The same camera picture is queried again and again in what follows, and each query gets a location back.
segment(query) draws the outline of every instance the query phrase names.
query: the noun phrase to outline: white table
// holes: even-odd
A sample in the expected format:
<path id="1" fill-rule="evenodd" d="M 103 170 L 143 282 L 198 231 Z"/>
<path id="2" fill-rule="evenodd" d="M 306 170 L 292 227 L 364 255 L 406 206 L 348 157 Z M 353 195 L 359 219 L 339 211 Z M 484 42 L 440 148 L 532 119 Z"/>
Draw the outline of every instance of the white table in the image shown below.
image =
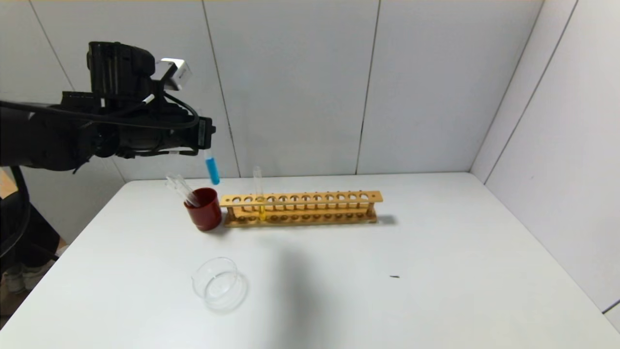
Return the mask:
<path id="1" fill-rule="evenodd" d="M 163 181 L 129 183 L 13 315 L 0 348 L 620 348 L 620 334 L 470 174 L 264 187 L 380 190 L 385 202 L 376 225 L 201 233 Z M 250 193 L 252 179 L 216 189 Z M 190 285 L 215 256 L 250 284 L 227 315 Z"/>

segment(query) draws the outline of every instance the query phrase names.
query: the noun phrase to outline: wooden test tube rack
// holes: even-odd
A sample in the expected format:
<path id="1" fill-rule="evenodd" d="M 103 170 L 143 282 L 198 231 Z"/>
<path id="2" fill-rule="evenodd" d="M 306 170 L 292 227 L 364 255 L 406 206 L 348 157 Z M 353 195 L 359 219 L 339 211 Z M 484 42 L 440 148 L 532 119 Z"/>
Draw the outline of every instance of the wooden test tube rack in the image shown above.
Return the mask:
<path id="1" fill-rule="evenodd" d="M 221 207 L 228 214 L 226 227 L 266 227 L 319 224 L 376 223 L 376 202 L 383 202 L 379 191 L 337 191 L 334 193 L 224 195 Z M 265 220 L 260 220 L 260 206 Z"/>

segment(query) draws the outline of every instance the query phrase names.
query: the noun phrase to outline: white wall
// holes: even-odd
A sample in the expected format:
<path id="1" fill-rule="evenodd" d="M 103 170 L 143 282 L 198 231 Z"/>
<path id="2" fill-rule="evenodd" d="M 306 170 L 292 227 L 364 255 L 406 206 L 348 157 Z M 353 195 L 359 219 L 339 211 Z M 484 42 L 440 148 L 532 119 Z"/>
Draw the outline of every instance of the white wall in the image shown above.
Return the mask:
<path id="1" fill-rule="evenodd" d="M 60 103 L 62 90 L 71 85 L 30 3 L 0 1 L 0 98 Z"/>
<path id="2" fill-rule="evenodd" d="M 354 174 L 378 1 L 205 6 L 241 176 Z"/>
<path id="3" fill-rule="evenodd" d="M 156 59 L 187 60 L 193 75 L 175 95 L 213 119 L 217 132 L 211 149 L 220 176 L 239 176 L 200 1 L 36 1 L 33 5 L 77 91 L 91 90 L 86 66 L 90 41 L 119 41 L 144 48 Z M 113 160 L 126 180 L 163 178 L 170 170 L 186 178 L 208 177 L 200 156 Z"/>
<path id="4" fill-rule="evenodd" d="M 468 170 L 540 4 L 205 1 L 205 13 L 199 1 L 33 2 L 77 91 L 90 89 L 92 40 L 186 58 L 194 76 L 178 96 L 213 118 L 224 178 L 254 165 L 266 176 Z M 113 161 L 125 180 L 208 175 L 195 157 Z"/>
<path id="5" fill-rule="evenodd" d="M 29 2 L 0 2 L 0 35 L 0 98 L 59 103 L 71 85 Z M 110 159 L 93 158 L 75 175 L 22 171 L 32 204 L 69 243 L 125 184 Z"/>
<path id="6" fill-rule="evenodd" d="M 541 3 L 382 1 L 358 173 L 469 171 Z"/>
<path id="7" fill-rule="evenodd" d="M 471 173 L 483 183 L 487 181 L 519 118 L 523 115 L 576 3 L 577 0 L 546 0 L 542 5 L 515 75 L 510 81 L 510 88 L 502 99 L 502 104 L 471 168 Z"/>
<path id="8" fill-rule="evenodd" d="M 618 14 L 578 2 L 487 181 L 601 310 L 620 298 Z"/>
<path id="9" fill-rule="evenodd" d="M 612 325 L 620 332 L 620 306 L 613 307 L 605 316 Z"/>

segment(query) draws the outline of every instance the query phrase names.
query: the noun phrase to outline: blue liquid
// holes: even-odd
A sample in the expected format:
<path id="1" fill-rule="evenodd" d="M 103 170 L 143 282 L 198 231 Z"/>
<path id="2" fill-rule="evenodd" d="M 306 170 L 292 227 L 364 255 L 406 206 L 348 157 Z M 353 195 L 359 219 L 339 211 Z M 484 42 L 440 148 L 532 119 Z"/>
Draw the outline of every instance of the blue liquid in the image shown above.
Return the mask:
<path id="1" fill-rule="evenodd" d="M 205 160 L 206 168 L 209 171 L 209 175 L 211 176 L 211 183 L 214 186 L 219 184 L 219 173 L 218 173 L 218 165 L 215 164 L 214 158 L 209 158 Z"/>

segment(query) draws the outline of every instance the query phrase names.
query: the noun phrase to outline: blue liquid test tube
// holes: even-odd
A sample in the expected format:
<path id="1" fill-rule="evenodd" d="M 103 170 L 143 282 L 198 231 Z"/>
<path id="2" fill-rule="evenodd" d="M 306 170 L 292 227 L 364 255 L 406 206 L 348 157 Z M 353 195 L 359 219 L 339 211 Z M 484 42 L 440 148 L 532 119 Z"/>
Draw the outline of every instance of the blue liquid test tube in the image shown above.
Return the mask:
<path id="1" fill-rule="evenodd" d="M 205 156 L 206 169 L 209 171 L 209 176 L 211 176 L 211 183 L 216 186 L 219 184 L 218 165 L 216 165 L 213 154 L 211 154 L 211 149 L 204 149 L 202 153 Z"/>

